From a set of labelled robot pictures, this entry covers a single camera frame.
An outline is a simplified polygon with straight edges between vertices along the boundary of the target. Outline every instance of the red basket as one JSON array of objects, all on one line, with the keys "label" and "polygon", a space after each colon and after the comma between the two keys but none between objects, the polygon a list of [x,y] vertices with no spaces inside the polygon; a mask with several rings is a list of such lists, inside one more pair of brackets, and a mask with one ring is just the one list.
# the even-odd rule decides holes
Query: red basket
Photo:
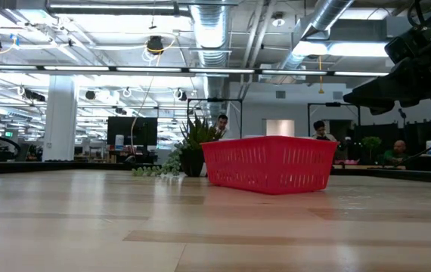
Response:
[{"label": "red basket", "polygon": [[202,144],[209,181],[258,193],[326,188],[338,143],[267,136]]}]

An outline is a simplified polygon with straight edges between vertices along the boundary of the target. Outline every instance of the monitor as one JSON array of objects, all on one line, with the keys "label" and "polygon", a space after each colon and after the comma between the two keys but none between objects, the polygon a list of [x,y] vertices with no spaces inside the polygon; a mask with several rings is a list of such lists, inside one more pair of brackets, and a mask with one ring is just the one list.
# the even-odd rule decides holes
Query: monitor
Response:
[{"label": "monitor", "polygon": [[[108,117],[107,144],[115,144],[117,135],[123,135],[123,144],[130,145],[132,123],[135,117]],[[133,128],[134,145],[157,145],[158,119],[137,118]]]},{"label": "monitor", "polygon": [[74,147],[74,154],[82,154],[82,147]]}]

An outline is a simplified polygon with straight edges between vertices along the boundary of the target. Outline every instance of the pillar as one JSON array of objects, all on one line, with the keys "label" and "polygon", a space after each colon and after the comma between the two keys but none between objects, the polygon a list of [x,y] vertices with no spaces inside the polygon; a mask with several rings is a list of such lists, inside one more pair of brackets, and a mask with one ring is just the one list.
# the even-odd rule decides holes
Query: pillar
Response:
[{"label": "pillar", "polygon": [[72,76],[51,76],[42,161],[73,160],[79,89]]}]

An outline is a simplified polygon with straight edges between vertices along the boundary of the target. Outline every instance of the green shirt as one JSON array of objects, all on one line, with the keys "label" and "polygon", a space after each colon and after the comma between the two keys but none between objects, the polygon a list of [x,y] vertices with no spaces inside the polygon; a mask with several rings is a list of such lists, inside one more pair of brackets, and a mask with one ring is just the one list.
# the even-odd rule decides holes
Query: green shirt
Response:
[{"label": "green shirt", "polygon": [[407,159],[408,155],[406,153],[394,153],[394,150],[387,150],[384,154],[383,154],[383,159],[385,159],[386,162],[391,162],[393,164],[397,164],[399,162],[395,161],[395,159],[400,159],[402,158],[402,160]]}]

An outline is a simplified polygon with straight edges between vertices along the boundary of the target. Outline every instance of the person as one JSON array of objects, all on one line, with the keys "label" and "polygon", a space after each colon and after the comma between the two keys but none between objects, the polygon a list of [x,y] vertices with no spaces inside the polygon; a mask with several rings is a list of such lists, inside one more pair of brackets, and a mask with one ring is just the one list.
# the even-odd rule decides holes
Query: person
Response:
[{"label": "person", "polygon": [[315,134],[312,136],[313,139],[324,140],[324,141],[337,141],[333,135],[331,135],[330,133],[327,133],[323,121],[314,122],[313,128],[315,129]]},{"label": "person", "polygon": [[386,164],[398,165],[400,162],[408,158],[408,155],[405,153],[405,142],[402,140],[398,140],[394,143],[393,150],[387,150],[383,154],[383,160]]},{"label": "person", "polygon": [[226,126],[228,125],[228,120],[229,118],[225,114],[221,114],[217,118],[217,132],[222,132],[224,135],[227,135],[229,131],[229,129],[226,128]]}]

